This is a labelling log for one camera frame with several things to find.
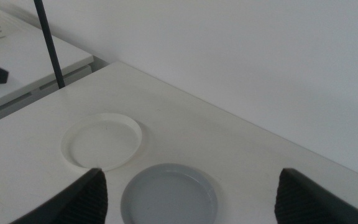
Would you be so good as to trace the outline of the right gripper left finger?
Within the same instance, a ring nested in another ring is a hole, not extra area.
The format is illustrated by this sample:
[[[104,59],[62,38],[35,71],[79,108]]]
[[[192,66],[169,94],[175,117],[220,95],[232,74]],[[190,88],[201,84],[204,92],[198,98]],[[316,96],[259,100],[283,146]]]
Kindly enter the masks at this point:
[[[93,168],[50,200],[13,221],[14,224],[104,224],[108,211],[106,177]]]

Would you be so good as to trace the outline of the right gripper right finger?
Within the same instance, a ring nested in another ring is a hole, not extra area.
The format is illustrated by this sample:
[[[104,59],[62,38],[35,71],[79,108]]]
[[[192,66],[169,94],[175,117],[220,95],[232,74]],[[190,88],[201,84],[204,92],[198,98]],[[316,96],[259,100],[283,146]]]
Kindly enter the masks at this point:
[[[292,168],[280,173],[274,213],[278,224],[358,224],[358,208]]]

